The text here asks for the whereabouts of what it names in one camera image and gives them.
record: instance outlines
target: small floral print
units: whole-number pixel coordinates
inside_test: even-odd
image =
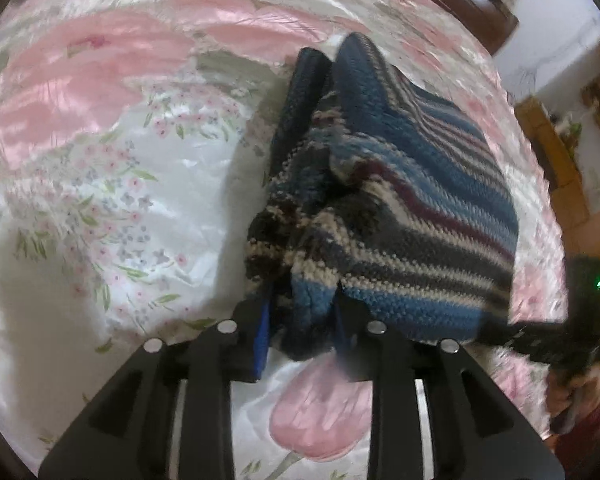
[[[131,189],[137,191],[139,189],[142,189],[142,180],[135,176],[129,180],[128,185]]]
[[[84,298],[87,296],[87,290],[80,283],[74,283],[72,286],[72,291],[76,298]]]
[[[84,238],[85,239],[94,240],[97,237],[98,237],[98,233],[96,232],[96,229],[94,229],[93,227],[89,227],[84,230]]]
[[[167,136],[167,121],[164,119],[155,121],[154,128],[159,137],[164,138]]]
[[[171,261],[167,256],[164,255],[164,249],[155,251],[154,256],[156,257],[156,265],[166,264]]]
[[[151,202],[151,198],[149,197],[149,195],[145,195],[142,198],[138,199],[138,206],[143,211],[147,211],[153,204],[154,203]]]
[[[109,283],[109,285],[112,286],[119,286],[122,283],[124,283],[125,281],[125,275],[122,274],[121,272],[111,272],[110,274],[107,275],[105,281],[107,283]]]
[[[109,250],[106,247],[101,247],[98,249],[98,259],[101,262],[106,262],[109,260]]]
[[[128,192],[125,192],[124,195],[120,198],[120,200],[122,200],[122,202],[125,203],[127,207],[131,206],[132,203],[136,201],[136,199],[129,195]]]
[[[114,173],[118,168],[118,163],[115,160],[110,160],[105,164],[104,167],[105,170],[107,170],[107,173]]]
[[[116,256],[121,262],[126,262],[127,260],[133,259],[133,255],[130,252],[128,252],[124,247],[120,247],[118,249]]]

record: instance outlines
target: pink floral bedspread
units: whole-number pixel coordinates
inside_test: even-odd
[[[491,57],[429,0],[29,0],[0,20],[0,430],[30,468],[144,339],[231,313],[294,59],[352,30],[483,129],[520,220],[511,319],[564,315],[542,171]],[[477,355],[544,432],[544,370]],[[362,478],[370,387],[332,367],[273,351],[234,385],[241,479]]]

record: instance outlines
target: crocheted cloth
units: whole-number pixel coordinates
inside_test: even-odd
[[[247,277],[277,279],[272,319],[292,357],[328,344],[338,284],[418,340],[507,322],[518,221],[484,136],[365,36],[333,63],[301,50],[269,175]]]

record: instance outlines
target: human hand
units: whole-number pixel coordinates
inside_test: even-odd
[[[600,365],[592,366],[586,375],[574,377],[566,386],[560,383],[558,374],[550,370],[546,384],[545,402],[552,417],[571,405],[570,395],[576,388],[583,388],[576,421],[587,418],[600,405]]]

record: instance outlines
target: white wall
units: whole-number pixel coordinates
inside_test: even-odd
[[[592,0],[517,0],[512,12],[520,24],[495,63],[517,102],[547,86],[600,42],[600,11]]]
[[[576,163],[590,212],[600,211],[600,130],[580,90],[600,74],[600,11],[592,0],[517,0],[520,20],[495,56],[502,84],[517,102],[536,94],[551,112],[582,122]]]
[[[573,118],[586,113],[583,104],[576,103],[571,108]],[[582,174],[582,189],[589,205],[590,213],[600,211],[600,130],[590,114],[580,118],[582,135],[576,148],[576,163]]]

